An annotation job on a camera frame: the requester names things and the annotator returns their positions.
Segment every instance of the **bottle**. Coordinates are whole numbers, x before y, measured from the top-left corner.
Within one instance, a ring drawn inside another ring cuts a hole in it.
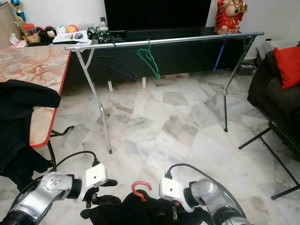
[[[11,43],[12,45],[14,45],[15,43],[17,43],[18,40],[19,40],[19,39],[17,39],[17,38],[15,37],[15,34],[10,34],[9,41],[10,41],[10,43]]]

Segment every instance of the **metal rail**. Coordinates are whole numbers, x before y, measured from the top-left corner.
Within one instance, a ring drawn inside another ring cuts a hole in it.
[[[264,35],[264,32],[252,32],[252,33],[238,33],[238,34],[230,34],[228,38],[246,38]],[[158,44],[171,44],[171,43],[180,43],[180,42],[189,42],[189,41],[201,41],[201,40],[217,40],[223,39],[226,35],[209,35],[209,36],[198,36],[198,37],[181,37],[181,38],[171,38],[171,39],[161,39],[161,40],[151,40],[150,43],[152,45]],[[147,45],[148,41],[131,41],[131,42],[121,42],[115,43],[116,47],[132,47],[132,46],[141,46]],[[66,51],[69,50],[85,50],[85,49],[106,49],[106,48],[114,48],[114,44],[99,44],[99,45],[84,45],[84,46],[70,46],[65,47]]]

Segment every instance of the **red cushion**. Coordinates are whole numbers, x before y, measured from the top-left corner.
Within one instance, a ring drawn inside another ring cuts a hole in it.
[[[281,90],[300,84],[300,47],[275,48],[275,58],[282,78]]]

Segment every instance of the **black cable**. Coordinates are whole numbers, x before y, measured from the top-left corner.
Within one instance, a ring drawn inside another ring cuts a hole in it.
[[[76,155],[79,155],[79,154],[83,154],[83,153],[90,153],[90,154],[92,154],[92,155],[94,156],[94,163],[99,162],[99,161],[97,160],[97,156],[96,156],[96,154],[95,154],[94,152],[92,152],[92,151],[79,151],[79,152],[76,152],[76,153],[74,153],[74,154],[71,154],[71,155],[69,155],[69,156],[63,158],[58,164],[56,164],[56,166],[53,167],[53,169],[51,169],[51,170],[49,171],[49,173],[50,173],[50,172],[53,172],[54,169],[56,169],[60,164],[62,164],[62,163],[63,163],[64,161],[66,161],[68,158],[71,158],[71,157],[73,157],[73,156],[76,156]]]
[[[63,163],[64,161],[66,161],[68,158],[71,158],[71,157],[73,157],[73,156],[76,156],[76,155],[79,155],[79,154],[83,154],[83,153],[90,153],[90,154],[92,154],[92,155],[94,156],[93,166],[95,166],[95,165],[97,165],[97,164],[100,163],[100,162],[98,161],[97,156],[96,156],[96,154],[95,154],[94,152],[92,152],[92,151],[79,151],[79,152],[76,152],[76,153],[74,153],[74,154],[71,154],[71,155],[69,155],[69,156],[63,158],[58,164],[56,164],[56,166],[53,166],[53,168],[49,171],[49,173],[53,172],[60,164],[62,164],[62,163]],[[35,183],[39,182],[39,181],[42,179],[42,177],[43,177],[43,176],[40,176],[40,177],[34,179],[34,180],[33,180],[32,182],[30,182],[28,185],[26,185],[26,186],[20,191],[20,193],[17,195],[17,197],[14,199],[14,201],[13,201],[13,203],[12,203],[12,205],[11,205],[11,207],[10,207],[9,210],[11,210],[11,209],[14,207],[14,205],[16,204],[16,202],[19,200],[20,196],[21,196],[22,194],[26,193],[27,191],[29,191],[30,188],[32,188],[32,186],[33,186]]]
[[[178,163],[178,164],[174,164],[172,165],[168,171],[167,171],[167,174],[166,174],[166,177],[168,178],[172,178],[172,175],[171,175],[171,170],[174,168],[174,167],[177,167],[177,166],[187,166],[187,167],[190,167],[194,170],[196,170],[197,172],[201,173],[203,176],[207,177],[208,179],[210,179],[211,181],[213,181],[214,183],[216,183],[226,194],[228,194],[228,196],[233,200],[234,204],[236,205],[236,207],[238,207],[239,211],[242,213],[243,217],[244,218],[247,218],[246,217],[246,214],[244,212],[244,210],[242,209],[242,207],[240,206],[240,204],[238,203],[238,201],[235,199],[235,197],[230,193],[230,191],[227,190],[227,188],[225,188],[221,183],[217,182],[215,179],[213,179],[211,176],[207,175],[205,172],[199,170],[198,168],[190,165],[190,164],[187,164],[187,163]]]

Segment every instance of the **cabinet leg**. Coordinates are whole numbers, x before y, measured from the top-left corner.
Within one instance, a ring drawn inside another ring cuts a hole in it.
[[[113,92],[113,85],[112,85],[112,81],[108,81],[107,82],[108,84],[108,89],[109,89],[109,92]]]
[[[146,88],[146,77],[142,77],[142,88]]]

